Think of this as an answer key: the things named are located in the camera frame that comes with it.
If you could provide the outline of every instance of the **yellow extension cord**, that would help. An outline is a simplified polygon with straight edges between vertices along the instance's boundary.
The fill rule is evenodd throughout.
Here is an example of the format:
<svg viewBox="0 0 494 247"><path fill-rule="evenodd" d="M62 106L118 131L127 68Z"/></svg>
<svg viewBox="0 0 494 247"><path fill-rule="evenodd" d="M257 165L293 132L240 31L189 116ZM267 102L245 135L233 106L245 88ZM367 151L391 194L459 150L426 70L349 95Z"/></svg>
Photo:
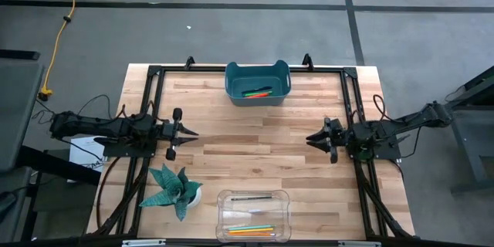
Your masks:
<svg viewBox="0 0 494 247"><path fill-rule="evenodd" d="M41 92L38 94L38 98L41 100L47 101L48 96L51 96L53 94L53 90L50 90L47 87L48 79L49 79L49 73L53 68L53 64L55 63L55 57L56 57L56 52L57 52L58 47L59 47L60 36L62 35L62 31L67 26L67 23L71 21L75 8L76 8L76 0L72 0L72 8L70 9L70 13L67 16L63 17L64 20L63 20L62 27L60 28L58 35L56 35L55 47L53 48L53 54L52 54L52 61L49 63L48 70L46 71L45 82L43 83L43 87L41 88Z"/></svg>

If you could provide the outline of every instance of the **white paper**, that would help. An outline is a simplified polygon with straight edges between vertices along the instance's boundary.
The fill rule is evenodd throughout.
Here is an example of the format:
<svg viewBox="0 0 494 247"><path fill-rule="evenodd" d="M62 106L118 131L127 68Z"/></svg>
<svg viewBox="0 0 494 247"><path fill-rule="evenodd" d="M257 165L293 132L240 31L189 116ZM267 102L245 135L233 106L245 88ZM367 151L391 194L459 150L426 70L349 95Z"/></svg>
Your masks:
<svg viewBox="0 0 494 247"><path fill-rule="evenodd" d="M99 136L76 138L71 139L70 142L86 151L92 152L103 161L106 161L107 158L103 157L103 151L105 147L102 144L98 144L94 141L94 138L97 137ZM103 170L103 162L98 161L93 155L88 154L87 152L84 152L77 147L74 147L73 145L70 145L69 161L79 165L84 164L85 167L91 167L93 170L99 172ZM90 164L99 164L99 166L93 167L93 165Z"/></svg>

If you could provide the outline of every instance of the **black cable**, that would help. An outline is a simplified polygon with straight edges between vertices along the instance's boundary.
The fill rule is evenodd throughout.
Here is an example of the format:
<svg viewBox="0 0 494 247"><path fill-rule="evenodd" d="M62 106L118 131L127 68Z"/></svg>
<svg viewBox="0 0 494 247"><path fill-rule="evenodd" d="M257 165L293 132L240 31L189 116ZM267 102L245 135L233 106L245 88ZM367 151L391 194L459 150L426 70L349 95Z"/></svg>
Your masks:
<svg viewBox="0 0 494 247"><path fill-rule="evenodd" d="M125 110L125 104L122 105L122 110L113 119L111 119L111 120L109 120L109 121L107 121L105 123L93 123L93 126L98 127L98 126L103 126L103 125L106 125L106 124L113 123L115 120L118 120L119 119L120 115L122 115L122 113L123 113L124 110ZM76 120L71 120L71 121L66 122L64 124L77 123L77 122L78 121L76 121Z"/></svg>
<svg viewBox="0 0 494 247"><path fill-rule="evenodd" d="M122 106L122 110L121 110L122 114L123 114L123 117L126 119L126 120L131 120L131 121L135 121L135 119L131 119L127 116L127 114L125 113L125 104Z"/></svg>
<svg viewBox="0 0 494 247"><path fill-rule="evenodd" d="M115 160L111 162L110 166L108 167L108 170L105 172L105 175L103 176L103 180L101 181L100 190L98 191L98 197L96 198L96 225L98 228L101 228L100 203L101 203L101 193L103 192L103 186L105 185L105 182L107 182L108 174L111 172L111 169L113 169L113 167L119 160L120 157L116 157Z"/></svg>
<svg viewBox="0 0 494 247"><path fill-rule="evenodd" d="M422 113L424 113L424 110L425 108L429 107L429 104L427 104L426 106L424 106L420 111L418 111L418 113L416 113L413 117L411 117L410 119L403 119L403 121L408 124L410 123L412 120L415 120L417 119L418 117L420 117L422 115Z"/></svg>
<svg viewBox="0 0 494 247"><path fill-rule="evenodd" d="M26 189L26 188L30 188L30 187L39 187L39 186L42 186L42 185L45 185L45 184L48 184L50 182L52 182L53 180L57 179L57 178L60 178L60 177L53 177L53 178L50 178L48 181L45 181L45 182L40 182L38 184L29 184L29 185L26 185L26 186L22 186L21 188L16 188L14 190L11 190L9 191L10 193L15 193L19 190L22 190L22 189Z"/></svg>
<svg viewBox="0 0 494 247"><path fill-rule="evenodd" d="M411 154L407 154L405 156L402 156L401 158L407 158L407 157L410 157L410 156L412 156L412 155L415 154L415 151L417 150L418 136L420 135L420 130L421 129L422 129L422 127L419 127L418 128L418 131L417 131L417 137L415 138L414 151L412 151Z"/></svg>
<svg viewBox="0 0 494 247"><path fill-rule="evenodd" d="M63 143L67 143L67 144L69 144L69 145L71 145L71 146L77 147L78 149L82 150L83 152L93 155L93 156L94 156L94 157L95 157L98 161L102 161L102 160L101 160L101 158L99 158L99 157L98 157L97 155L95 155L94 153L92 153L92 152L90 152L90 151L86 151L86 150L84 150L83 148L81 148L81 147L77 146L76 144L74 144L74 143L72 143L72 142L69 142L69 141L67 141L67 140L63 140L62 138L55 138L55 139L57 139L57 140L59 140L59 141L61 141L61 142L63 142Z"/></svg>
<svg viewBox="0 0 494 247"><path fill-rule="evenodd" d="M79 110L79 112L77 112L77 115L79 115L84 110L84 108L86 108L86 106L88 106L90 103L92 103L94 100L97 100L100 97L104 97L105 99L107 99L107 103L108 103L108 106L107 106L108 119L111 119L112 117L111 117L111 112L110 112L110 98L106 94L104 94L104 93L103 94L100 94L98 96L95 96L92 99L90 99L88 102L86 102L86 104L83 105L83 107Z"/></svg>
<svg viewBox="0 0 494 247"><path fill-rule="evenodd" d="M147 111L149 110L149 106L150 106L150 105L153 107L153 111L154 111L154 102L153 102L153 100L149 100L149 103L147 104L147 108L146 108L146 113L147 113ZM160 119L158 116L156 116L154 119L155 119L155 120L160 120L160 121L162 121L162 122L167 121L167 120L165 120L165 119Z"/></svg>
<svg viewBox="0 0 494 247"><path fill-rule="evenodd" d="M396 161L390 159L389 160L392 164L396 165L396 167L398 168L398 170L400 171L400 174L401 174L401 179L404 180L404 175L403 175L403 170L401 170L401 166L400 164L398 164Z"/></svg>
<svg viewBox="0 0 494 247"><path fill-rule="evenodd" d="M356 112L357 112L356 110L354 110L354 111L352 112L352 114L350 115L350 119L353 119L353 118L354 118L354 116L355 116L355 113L356 113Z"/></svg>
<svg viewBox="0 0 494 247"><path fill-rule="evenodd" d="M32 115L31 116L31 120L35 120L35 119L39 118L38 119L38 124L47 124L47 123L51 122L53 120L53 117L55 116L56 113L53 112L53 110L49 109L45 104L43 104L38 99L36 99L36 102L39 103L45 109L44 110L40 110L37 113L35 113L34 115ZM52 116L48 120L42 120L43 117L45 116L45 113L51 113Z"/></svg>
<svg viewBox="0 0 494 247"><path fill-rule="evenodd" d="M382 110L379 107L379 105L377 105L376 98L378 98L381 101L381 103L383 104L383 109ZM376 108L379 111L379 113L381 113L381 118L379 120L383 120L384 118L386 118L386 119L388 119L389 121L391 121L393 123L406 124L405 122L401 122L401 121L398 121L398 120L391 119L390 117L388 117L386 115L386 103L384 103L384 99L383 99L382 96L380 96L378 94L375 94L375 95L372 96L372 101L374 101L374 105L376 106Z"/></svg>
<svg viewBox="0 0 494 247"><path fill-rule="evenodd" d="M154 110L154 102L153 102L153 100L149 100L149 102L148 102L148 103L147 103L147 105L146 105L146 110L144 111L144 113L142 113L142 114L140 115L140 118L135 118L135 119L134 119L133 117L134 117L135 115L133 115L133 114L130 116L130 118L129 118L129 117L127 117L127 116L125 116L125 114L124 114L124 116L125 116L128 120L132 120L133 122L136 122L136 121L139 121L139 120L143 120L143 119L146 117L147 112L149 111L149 107L153 107L153 110Z"/></svg>

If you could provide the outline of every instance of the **teal plastic bin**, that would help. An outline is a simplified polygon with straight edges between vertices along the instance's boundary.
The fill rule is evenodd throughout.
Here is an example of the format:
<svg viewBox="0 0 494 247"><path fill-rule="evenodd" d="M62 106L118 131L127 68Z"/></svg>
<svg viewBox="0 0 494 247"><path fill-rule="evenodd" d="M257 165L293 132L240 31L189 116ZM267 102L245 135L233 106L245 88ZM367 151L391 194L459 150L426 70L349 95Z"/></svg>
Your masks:
<svg viewBox="0 0 494 247"><path fill-rule="evenodd" d="M243 92L272 87L266 97L245 98ZM272 66L239 66L231 62L226 66L225 89L233 104L240 107L280 105L292 88L290 68L282 60Z"/></svg>

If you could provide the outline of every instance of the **colored pencil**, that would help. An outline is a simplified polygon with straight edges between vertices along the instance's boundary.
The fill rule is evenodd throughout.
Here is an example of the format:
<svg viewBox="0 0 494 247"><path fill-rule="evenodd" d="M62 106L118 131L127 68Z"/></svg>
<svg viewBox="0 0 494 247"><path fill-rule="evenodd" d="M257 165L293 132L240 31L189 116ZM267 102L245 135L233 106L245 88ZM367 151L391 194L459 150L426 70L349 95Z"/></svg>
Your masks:
<svg viewBox="0 0 494 247"><path fill-rule="evenodd" d="M232 198L232 201L250 201L250 200L262 200L262 199L270 199L270 198L272 198L272 196Z"/></svg>
<svg viewBox="0 0 494 247"><path fill-rule="evenodd" d="M257 226L235 227L235 228L228 228L228 230L229 231L238 231L238 230L253 229L253 228L274 228L274 225L257 225Z"/></svg>
<svg viewBox="0 0 494 247"><path fill-rule="evenodd" d="M266 234L271 234L272 232L237 232L237 233L231 233L228 232L230 235L266 235Z"/></svg>
<svg viewBox="0 0 494 247"><path fill-rule="evenodd" d="M272 91L267 91L267 92L258 92L258 93L244 93L244 97L247 97L247 96L255 96L255 95L258 95L258 94L261 94L261 93L268 93L268 94L272 94Z"/></svg>
<svg viewBox="0 0 494 247"><path fill-rule="evenodd" d="M260 94L256 94L256 95L253 95L253 96L247 96L246 98L267 97L268 95L269 95L269 93L260 93Z"/></svg>
<svg viewBox="0 0 494 247"><path fill-rule="evenodd" d="M267 231L273 231L274 228L253 228L253 229L243 229L243 230L235 230L235 231L229 231L228 233L242 233L242 232L267 232Z"/></svg>
<svg viewBox="0 0 494 247"><path fill-rule="evenodd" d="M229 236L275 236L276 234L272 233L250 233L250 234L232 234Z"/></svg>

